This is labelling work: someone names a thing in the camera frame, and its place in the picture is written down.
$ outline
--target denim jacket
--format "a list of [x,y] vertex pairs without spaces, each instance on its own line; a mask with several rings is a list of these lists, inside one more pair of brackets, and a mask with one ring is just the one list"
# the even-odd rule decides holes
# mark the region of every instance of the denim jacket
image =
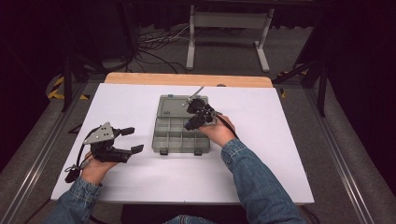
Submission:
[[[239,139],[231,140],[221,151],[233,173],[239,200],[247,210],[249,223],[305,223],[296,205],[271,170]],[[89,223],[101,187],[78,178],[58,200],[44,223]],[[200,217],[178,216],[167,222],[213,223]]]

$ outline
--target white tabletop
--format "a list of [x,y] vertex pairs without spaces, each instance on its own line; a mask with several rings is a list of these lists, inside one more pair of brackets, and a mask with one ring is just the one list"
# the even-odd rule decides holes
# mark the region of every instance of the white tabletop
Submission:
[[[115,129],[135,127],[119,136],[114,147],[145,145],[127,163],[111,169],[103,181],[99,201],[113,203],[239,203],[231,172],[220,158],[220,147],[209,153],[170,153],[161,156],[151,147],[156,113],[163,94],[191,95],[197,86],[101,84],[64,168],[74,164],[82,141],[93,128],[109,121]],[[230,117],[239,138],[274,172],[295,203],[313,203],[311,189],[289,125],[273,88],[205,87],[201,95]],[[85,146],[82,155],[90,149]],[[51,199],[57,200],[71,184],[61,171]]]

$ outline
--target gray compartment box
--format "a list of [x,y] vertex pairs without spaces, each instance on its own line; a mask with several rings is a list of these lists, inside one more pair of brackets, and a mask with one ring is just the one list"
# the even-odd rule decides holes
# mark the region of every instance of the gray compartment box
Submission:
[[[188,95],[162,95],[158,105],[152,148],[161,155],[168,153],[194,153],[202,155],[209,152],[210,140],[198,130],[187,131],[184,124],[192,117],[187,113]],[[197,96],[208,103],[206,96]]]

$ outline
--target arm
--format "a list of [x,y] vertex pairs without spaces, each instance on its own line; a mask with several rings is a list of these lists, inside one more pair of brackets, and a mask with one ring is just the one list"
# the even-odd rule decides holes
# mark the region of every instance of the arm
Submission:
[[[227,117],[223,118],[234,128]],[[221,158],[233,173],[249,223],[304,223],[271,170],[220,121],[215,126],[203,126],[200,131],[222,147]]]
[[116,162],[100,162],[91,159],[82,170],[81,176],[56,203],[55,208],[43,223],[88,223],[92,210],[99,198],[106,173]]

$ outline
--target gray floor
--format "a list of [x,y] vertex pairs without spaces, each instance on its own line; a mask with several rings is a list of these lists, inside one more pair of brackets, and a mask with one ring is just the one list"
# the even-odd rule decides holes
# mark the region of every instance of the gray floor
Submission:
[[[268,76],[276,77],[281,71],[291,69],[311,29],[271,29],[264,46],[264,52],[270,64],[271,72],[264,74],[252,43],[260,32],[245,30],[240,35],[229,35],[219,30],[203,31],[197,36],[195,64],[192,74]],[[168,62],[185,64],[188,42],[184,39],[172,43],[163,49],[151,50]],[[141,54],[142,60],[152,63],[161,61]],[[141,63],[145,72],[173,73],[166,64]],[[179,73],[184,69],[173,66]],[[132,62],[129,68],[133,72],[143,69]],[[103,80],[91,79],[84,94],[91,97]],[[320,219],[321,223],[361,223],[356,209],[349,197],[345,182],[337,170],[328,141],[320,129],[315,113],[309,104],[306,91],[297,88],[285,88],[286,97],[279,97],[289,122],[292,135],[299,150],[303,166],[314,194],[315,203],[307,206]],[[85,118],[91,100],[78,100],[71,116],[60,132],[55,147],[40,176],[35,179],[35,187],[28,192],[28,198],[16,210],[15,223],[23,223],[35,210],[48,199],[61,172],[64,161],[74,144],[76,134],[67,133],[79,125]],[[3,217],[13,202],[18,190],[28,174],[41,148],[46,144],[51,130],[61,115],[63,101],[51,99],[46,111],[36,126],[26,137],[5,170],[0,174],[0,217]],[[353,174],[361,197],[367,205],[374,223],[396,223],[396,200],[391,194],[378,171],[367,156],[358,136],[353,132],[342,109],[332,93],[331,85],[326,95],[326,120],[340,147],[346,164]],[[53,208],[55,202],[49,202],[29,223],[40,223]],[[107,223],[120,223],[121,204],[99,203],[93,215]]]

